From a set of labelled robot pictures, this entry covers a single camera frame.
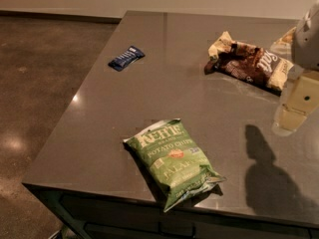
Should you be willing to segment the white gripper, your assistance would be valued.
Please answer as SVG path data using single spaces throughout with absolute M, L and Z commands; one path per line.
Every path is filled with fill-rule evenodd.
M 289 81 L 274 115 L 272 130 L 288 136 L 300 128 L 319 107 L 319 0 L 306 12 L 296 28 L 288 30 L 270 47 L 271 51 L 290 51 L 292 60 L 306 70 Z

